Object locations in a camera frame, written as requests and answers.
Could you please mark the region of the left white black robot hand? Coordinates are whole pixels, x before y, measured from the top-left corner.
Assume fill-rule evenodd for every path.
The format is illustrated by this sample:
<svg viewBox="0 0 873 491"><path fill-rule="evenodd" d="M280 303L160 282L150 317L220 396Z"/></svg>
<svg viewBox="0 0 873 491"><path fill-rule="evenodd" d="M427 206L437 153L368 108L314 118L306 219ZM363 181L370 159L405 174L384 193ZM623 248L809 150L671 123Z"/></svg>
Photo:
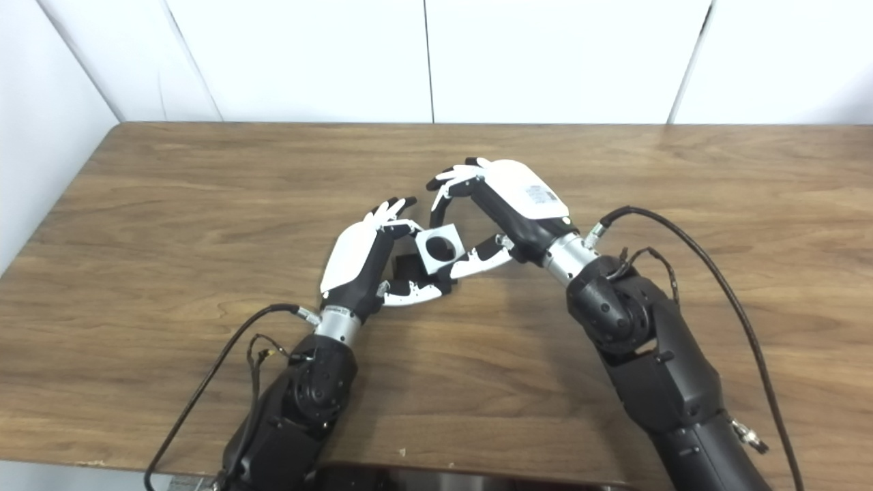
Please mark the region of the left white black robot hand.
<svg viewBox="0 0 873 491"><path fill-rule="evenodd" d="M389 198L340 233L319 285L319 310L339 308L365 321L384 306L421 304L452 292L452 282L383 279L395 243L423 232L401 216L415 204L414 196Z"/></svg>

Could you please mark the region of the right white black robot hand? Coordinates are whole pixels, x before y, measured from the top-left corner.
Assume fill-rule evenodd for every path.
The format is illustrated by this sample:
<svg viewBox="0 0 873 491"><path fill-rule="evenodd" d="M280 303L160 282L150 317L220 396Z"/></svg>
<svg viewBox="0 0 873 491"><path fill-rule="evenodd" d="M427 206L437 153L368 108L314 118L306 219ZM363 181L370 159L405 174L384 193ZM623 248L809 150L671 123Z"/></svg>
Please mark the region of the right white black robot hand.
<svg viewBox="0 0 873 491"><path fill-rule="evenodd" d="M549 249L562 237L579 230L569 220L569 209L545 181L526 164L515 160L467 158L446 168L425 186L436 193L430 227L445 221L455 198L470 198L500 229L437 275L458 280L515 260L545 267Z"/></svg>

